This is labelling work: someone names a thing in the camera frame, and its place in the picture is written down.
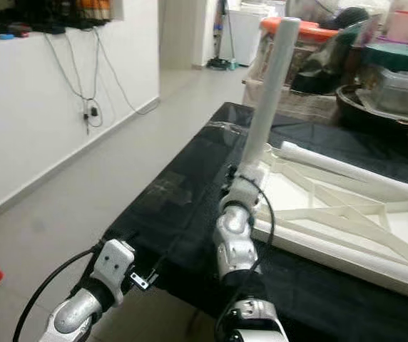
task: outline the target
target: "white pvc pipe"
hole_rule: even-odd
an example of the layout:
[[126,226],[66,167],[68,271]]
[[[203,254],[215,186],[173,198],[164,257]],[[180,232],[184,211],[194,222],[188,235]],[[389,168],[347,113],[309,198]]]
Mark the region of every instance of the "white pvc pipe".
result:
[[304,162],[322,169],[329,170],[347,177],[361,180],[363,182],[373,182],[388,187],[394,188],[406,196],[408,196],[408,184],[393,180],[375,172],[356,167],[346,162],[340,162],[339,160],[326,157],[316,152],[312,152],[297,146],[288,141],[284,141],[280,148],[280,156],[286,159],[295,160],[298,162]]
[[250,126],[241,165],[253,164],[260,160],[291,64],[299,25],[300,20],[297,18],[283,18],[278,26],[264,88]]

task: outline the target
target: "white wall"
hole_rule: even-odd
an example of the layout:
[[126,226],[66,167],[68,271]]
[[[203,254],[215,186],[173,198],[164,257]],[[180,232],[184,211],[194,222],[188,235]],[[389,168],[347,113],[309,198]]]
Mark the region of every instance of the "white wall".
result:
[[214,57],[213,26],[218,0],[200,0],[196,8],[193,65],[204,66]]
[[162,37],[160,65],[164,69],[189,69],[195,39],[196,7],[205,0],[158,0]]
[[[100,35],[128,97],[141,108],[159,94],[157,3],[123,0],[123,12],[124,21],[106,25]],[[68,35],[89,95],[95,38],[76,29]],[[51,40],[77,86],[64,37]],[[87,136],[81,101],[66,85],[44,36],[0,41],[0,203],[131,114],[102,55],[97,99],[105,123]],[[120,148],[123,153],[136,147]]]

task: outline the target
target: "black cable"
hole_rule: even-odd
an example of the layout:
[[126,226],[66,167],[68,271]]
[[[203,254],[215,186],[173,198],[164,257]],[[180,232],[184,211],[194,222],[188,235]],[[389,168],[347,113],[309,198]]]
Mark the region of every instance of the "black cable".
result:
[[236,177],[239,177],[240,179],[249,182],[264,197],[264,199],[265,199],[265,201],[267,203],[267,207],[269,208],[269,213],[270,213],[270,233],[269,233],[269,237],[267,238],[265,248],[260,253],[260,255],[258,256],[258,259],[255,261],[255,263],[252,265],[252,267],[250,267],[250,269],[248,270],[247,275],[242,280],[242,283],[240,283],[240,285],[236,288],[236,290],[234,291],[233,296],[230,298],[228,304],[223,309],[223,311],[221,312],[221,314],[219,315],[219,317],[217,319],[217,322],[215,324],[214,331],[213,331],[214,338],[215,338],[216,342],[218,342],[220,340],[218,338],[219,337],[218,336],[218,329],[220,328],[220,325],[222,323],[223,318],[229,312],[229,310],[234,306],[234,303],[238,300],[238,297],[239,297],[240,292],[242,291],[243,287],[246,285],[246,283],[248,282],[248,280],[250,279],[252,274],[255,272],[256,268],[261,264],[261,262],[267,256],[267,253],[269,252],[270,247],[272,246],[272,241],[274,240],[274,233],[275,233],[275,213],[274,213],[274,209],[272,208],[272,205],[270,204],[269,199],[267,198],[264,191],[250,178],[247,178],[246,176],[243,176],[243,175],[238,175]]
[[65,268],[67,268],[69,265],[74,263],[75,261],[83,258],[86,255],[92,254],[96,252],[96,250],[99,248],[98,245],[95,245],[91,247],[90,249],[87,249],[84,252],[81,252],[77,254],[76,256],[73,256],[70,258],[68,261],[66,261],[64,264],[62,264],[59,268],[57,268],[55,271],[53,271],[46,280],[38,287],[38,289],[34,292],[33,296],[30,298],[28,301],[27,305],[25,306],[24,311],[21,313],[19,321],[17,322],[16,330],[14,332],[14,337],[12,338],[13,342],[19,342],[20,338],[20,333],[22,328],[24,327],[25,320],[28,317],[28,314],[33,307],[34,303],[38,299],[38,297],[41,295],[41,293],[44,291],[44,289],[52,282],[52,280],[58,276]]

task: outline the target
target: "black tablecloth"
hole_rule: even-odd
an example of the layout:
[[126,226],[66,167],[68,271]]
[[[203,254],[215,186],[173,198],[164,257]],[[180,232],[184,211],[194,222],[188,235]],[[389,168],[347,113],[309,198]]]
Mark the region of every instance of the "black tablecloth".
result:
[[[156,286],[212,316],[229,295],[216,276],[212,242],[220,187],[228,165],[240,160],[251,118],[251,108],[225,103],[104,234],[136,248],[143,276],[163,255]],[[406,146],[277,116],[270,144],[283,140],[408,182]],[[406,296],[279,249],[262,269],[292,342],[408,341]]]

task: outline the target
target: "floor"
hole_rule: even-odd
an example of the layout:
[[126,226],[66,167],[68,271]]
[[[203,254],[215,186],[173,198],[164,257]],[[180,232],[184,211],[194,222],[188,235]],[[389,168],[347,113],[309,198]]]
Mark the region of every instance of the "floor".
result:
[[[162,71],[162,102],[61,171],[0,216],[0,342],[10,341],[29,297],[63,261],[98,241],[108,225],[225,101],[240,103],[244,68]],[[33,307],[22,342],[38,341],[51,310],[86,260],[65,270]],[[90,342],[212,341],[213,321],[154,289],[132,291],[93,327]]]

